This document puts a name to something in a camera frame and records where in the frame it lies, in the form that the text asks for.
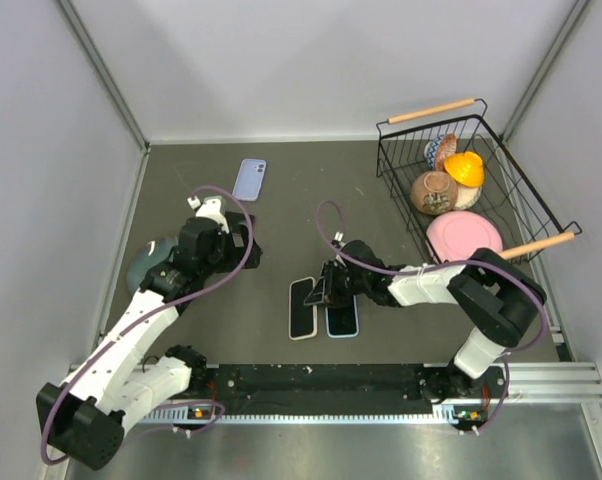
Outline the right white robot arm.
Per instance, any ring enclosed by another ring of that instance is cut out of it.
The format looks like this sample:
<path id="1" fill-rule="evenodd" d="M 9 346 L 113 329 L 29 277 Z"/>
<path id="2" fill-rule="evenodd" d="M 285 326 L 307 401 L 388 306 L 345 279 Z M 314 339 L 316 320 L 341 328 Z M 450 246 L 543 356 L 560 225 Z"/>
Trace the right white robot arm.
<path id="1" fill-rule="evenodd" d="M 473 394 L 492 364 L 538 343 L 549 328 L 547 294 L 499 253 L 478 248 L 469 258 L 441 264 L 387 265 L 360 240 L 330 245 L 334 259 L 324 263 L 306 306 L 343 309 L 363 295 L 378 306 L 458 306 L 473 328 L 440 380 L 425 379 L 431 401 Z"/>

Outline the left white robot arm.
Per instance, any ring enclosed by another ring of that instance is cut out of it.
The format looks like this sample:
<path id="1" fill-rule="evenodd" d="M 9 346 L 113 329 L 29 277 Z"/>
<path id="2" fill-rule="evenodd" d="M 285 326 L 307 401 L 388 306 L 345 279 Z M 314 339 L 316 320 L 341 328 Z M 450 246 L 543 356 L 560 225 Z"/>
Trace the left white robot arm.
<path id="1" fill-rule="evenodd" d="M 197 396 L 208 374 L 200 354 L 170 348 L 149 371 L 134 372 L 157 338 L 190 303 L 214 291 L 215 275 L 228 283 L 260 263 L 251 216 L 225 213 L 206 200 L 181 227 L 164 256 L 149 248 L 148 269 L 131 302 L 89 357 L 59 385 L 45 384 L 36 397 L 40 457 L 47 466 L 74 459 L 99 470 L 129 432 L 172 396 Z"/>

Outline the lavender purple phone case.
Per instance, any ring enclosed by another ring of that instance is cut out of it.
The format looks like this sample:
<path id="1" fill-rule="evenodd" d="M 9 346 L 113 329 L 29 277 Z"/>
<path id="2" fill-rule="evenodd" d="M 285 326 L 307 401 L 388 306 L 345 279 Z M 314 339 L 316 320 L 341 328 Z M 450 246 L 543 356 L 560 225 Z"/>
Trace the lavender purple phone case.
<path id="1" fill-rule="evenodd" d="M 266 168 L 265 160 L 243 159 L 235 179 L 232 195 L 240 201 L 256 201 L 261 191 Z"/>

